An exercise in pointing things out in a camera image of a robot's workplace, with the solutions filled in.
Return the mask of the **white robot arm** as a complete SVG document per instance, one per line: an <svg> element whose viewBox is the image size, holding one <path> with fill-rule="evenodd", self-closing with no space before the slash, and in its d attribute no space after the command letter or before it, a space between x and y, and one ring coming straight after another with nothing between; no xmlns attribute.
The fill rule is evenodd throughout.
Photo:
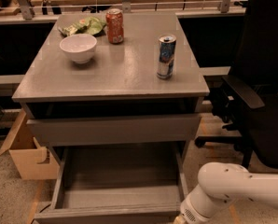
<svg viewBox="0 0 278 224"><path fill-rule="evenodd" d="M250 173L233 163L206 163L198 172L197 186L181 202L174 224L204 224L240 199L278 209L278 174Z"/></svg>

